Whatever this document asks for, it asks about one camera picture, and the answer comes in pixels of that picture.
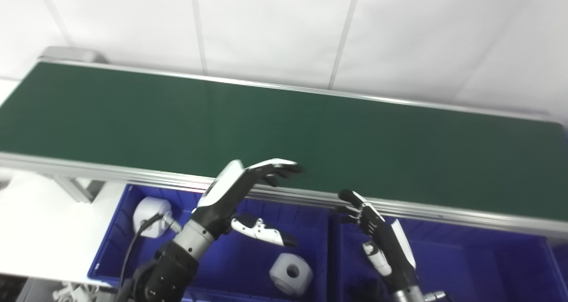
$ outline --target blue plastic bin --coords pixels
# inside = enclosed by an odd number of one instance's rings
[[[568,302],[546,238],[474,227],[399,219],[414,252],[420,287],[444,290],[457,302]],[[357,225],[330,225],[329,292],[352,302],[350,288],[378,281],[361,248],[369,237]]]
[[[568,286],[568,244],[556,246],[552,251],[554,252],[554,257],[556,257],[564,282]]]
[[[168,199],[173,217],[184,224],[197,205],[200,193],[127,185],[89,270],[89,277],[118,284],[122,260],[134,235],[132,215],[146,196]],[[280,247],[258,241],[235,231],[222,235],[199,260],[199,270],[187,297],[193,301],[294,300],[325,302],[327,300],[327,247],[329,210],[319,207],[271,203],[245,199],[237,211],[262,217],[266,223],[297,237],[295,248]],[[160,245],[174,237],[167,231],[158,239],[140,238],[130,254],[126,277],[150,260]],[[280,253],[290,252],[304,258],[314,272],[306,294],[291,298],[280,292],[270,280],[268,270]]]

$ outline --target black cable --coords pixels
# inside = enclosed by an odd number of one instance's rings
[[[123,283],[124,282],[124,271],[126,270],[126,264],[128,263],[128,258],[130,257],[130,252],[132,251],[132,248],[134,247],[134,242],[136,241],[136,239],[138,239],[138,237],[140,237],[140,235],[142,234],[142,232],[144,232],[144,230],[148,229],[148,227],[150,227],[150,225],[152,225],[152,223],[158,221],[159,219],[162,219],[163,216],[164,215],[161,215],[160,213],[156,213],[150,219],[148,219],[144,223],[142,223],[142,225],[140,226],[140,229],[138,229],[138,232],[136,232],[136,234],[132,238],[132,241],[130,241],[130,245],[128,246],[128,250],[126,250],[126,255],[124,256],[124,261],[122,262],[122,269],[120,270],[120,280],[118,282],[119,290],[120,290],[120,288],[122,288],[122,285],[124,284]]]

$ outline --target white cube with hole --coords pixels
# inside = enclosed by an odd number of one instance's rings
[[[269,273],[274,285],[290,296],[304,295],[314,277],[308,263],[292,253],[280,254]]]

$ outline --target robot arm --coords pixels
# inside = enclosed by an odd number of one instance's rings
[[[424,302],[418,286],[416,262],[400,223],[392,225],[365,198],[355,191],[342,190],[339,199],[353,207],[341,208],[344,223],[357,223],[372,241],[363,243],[369,260],[381,274],[389,295],[396,302]]]
[[[164,243],[152,261],[136,270],[115,301],[123,302],[127,298],[136,302],[180,301],[185,287],[197,273],[201,256],[213,241],[235,226],[245,235],[248,229],[262,233],[255,237],[264,241],[293,244],[289,235],[270,229],[262,219],[251,224],[246,218],[235,217],[235,212],[258,179],[276,186],[274,175],[289,177],[301,170],[297,163],[284,159],[266,160],[248,168],[243,168],[239,160],[231,161],[203,193],[183,230],[172,241]]]

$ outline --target metal rail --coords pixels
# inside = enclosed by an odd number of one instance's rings
[[[7,152],[0,152],[0,166],[36,171],[47,175],[85,177],[99,181],[119,181],[183,191],[203,192],[213,182],[212,177],[10,154]],[[333,193],[287,187],[269,187],[267,185],[257,185],[252,189],[249,197],[279,203],[312,205],[315,207],[334,208],[345,204]],[[568,239],[568,223],[562,221],[502,215],[499,213],[389,199],[369,198],[369,200],[379,212],[394,217],[423,219]]]

